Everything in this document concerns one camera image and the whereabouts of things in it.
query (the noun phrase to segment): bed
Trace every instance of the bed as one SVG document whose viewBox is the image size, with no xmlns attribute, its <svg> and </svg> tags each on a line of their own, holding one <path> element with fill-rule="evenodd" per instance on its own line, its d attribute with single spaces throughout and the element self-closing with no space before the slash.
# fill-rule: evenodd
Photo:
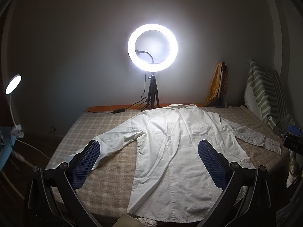
<svg viewBox="0 0 303 227">
<path fill-rule="evenodd" d="M 244 106 L 202 107 L 202 109 L 218 113 L 227 120 L 245 125 L 281 142 L 280 138 L 274 135 L 270 128 Z M 103 111 L 103 109 L 98 108 L 89 110 Z M 127 110 L 118 114 L 84 112 L 63 138 L 46 169 L 57 166 L 68 155 L 75 153 L 76 150 L 86 145 L 93 137 L 113 129 L 139 112 L 140 110 Z M 275 178 L 281 179 L 287 176 L 289 161 L 287 148 L 281 146 L 281 155 L 278 155 L 239 139 L 238 142 L 255 167 L 258 165 L 266 166 L 272 181 L 275 181 Z M 126 213 L 136 166 L 136 146 L 136 141 L 132 142 L 122 150 L 102 159 L 97 169 L 89 174 L 83 187 L 77 190 L 87 209 L 103 225 L 115 223 L 121 214 Z M 53 191 L 61 205 L 62 199 L 57 189 L 53 189 Z"/>
</svg>

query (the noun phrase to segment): blue object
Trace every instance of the blue object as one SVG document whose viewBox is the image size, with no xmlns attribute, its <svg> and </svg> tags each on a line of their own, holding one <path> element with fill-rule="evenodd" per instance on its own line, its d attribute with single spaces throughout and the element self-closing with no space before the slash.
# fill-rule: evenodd
<svg viewBox="0 0 303 227">
<path fill-rule="evenodd" d="M 7 160 L 9 159 L 9 156 L 13 150 L 13 147 L 15 145 L 15 139 L 16 136 L 12 135 L 11 139 L 9 138 L 9 131 L 10 131 L 11 127 L 4 127 L 1 126 L 0 127 L 0 131 L 2 132 L 3 138 L 4 138 L 4 143 L 5 145 L 1 146 L 1 150 L 0 150 L 0 171 L 3 169 L 5 163 L 7 162 Z"/>
<path fill-rule="evenodd" d="M 99 155 L 100 144 L 98 141 L 94 141 L 89 151 L 87 151 L 85 156 L 82 158 L 72 173 L 72 188 L 74 190 L 79 189 L 83 186 Z"/>
<path fill-rule="evenodd" d="M 198 154 L 202 162 L 212 177 L 215 185 L 224 190 L 229 181 L 228 171 L 217 160 L 215 153 L 219 154 L 207 140 L 202 140 L 199 142 Z"/>
<path fill-rule="evenodd" d="M 301 135 L 301 130 L 293 125 L 288 126 L 288 131 L 293 133 L 294 135 L 300 136 Z"/>
</svg>

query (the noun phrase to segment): blue ironing board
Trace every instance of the blue ironing board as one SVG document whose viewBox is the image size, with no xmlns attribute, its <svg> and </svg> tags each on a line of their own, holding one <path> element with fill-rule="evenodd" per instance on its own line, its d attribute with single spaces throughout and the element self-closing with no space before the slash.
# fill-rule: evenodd
<svg viewBox="0 0 303 227">
<path fill-rule="evenodd" d="M 11 137 L 11 141 L 9 139 L 9 131 L 10 131 L 11 127 L 3 127 L 0 126 L 0 131 L 2 132 L 2 135 L 4 137 L 4 142 L 5 145 L 1 147 L 0 150 L 0 171 L 2 170 L 2 168 L 4 167 L 5 163 L 7 162 L 7 160 L 9 159 L 9 156 L 13 150 L 13 147 L 15 145 L 15 139 L 16 136 L 12 135 Z"/>
</svg>

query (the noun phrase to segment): wrinkled fabric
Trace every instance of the wrinkled fabric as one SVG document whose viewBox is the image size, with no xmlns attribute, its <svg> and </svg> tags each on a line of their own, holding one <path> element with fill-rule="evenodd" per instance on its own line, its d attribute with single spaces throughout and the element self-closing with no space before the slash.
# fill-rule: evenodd
<svg viewBox="0 0 303 227">
<path fill-rule="evenodd" d="M 200 221 L 222 189 L 215 186 L 201 161 L 198 143 L 207 139 L 229 162 L 254 169 L 236 137 L 264 148 L 279 147 L 263 134 L 195 105 L 147 110 L 93 138 L 101 147 L 93 169 L 105 156 L 137 140 L 136 169 L 127 212 L 164 222 Z"/>
</svg>

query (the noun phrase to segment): yellow patterned cloth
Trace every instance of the yellow patterned cloth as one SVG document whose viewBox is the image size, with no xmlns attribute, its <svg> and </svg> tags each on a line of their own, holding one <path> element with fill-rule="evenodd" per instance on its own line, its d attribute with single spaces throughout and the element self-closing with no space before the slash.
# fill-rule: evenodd
<svg viewBox="0 0 303 227">
<path fill-rule="evenodd" d="M 220 79 L 221 79 L 221 69 L 222 66 L 226 66 L 224 61 L 221 61 L 216 65 L 215 73 L 212 78 L 212 84 L 209 88 L 209 94 L 206 99 L 206 103 L 204 106 L 213 106 L 212 103 L 214 100 L 216 100 L 220 88 Z M 223 77 L 223 86 L 222 86 L 222 95 L 227 94 L 227 89 L 228 89 L 228 81 L 227 81 L 227 76 L 228 76 L 228 71 L 227 68 L 224 72 L 224 77 Z"/>
</svg>

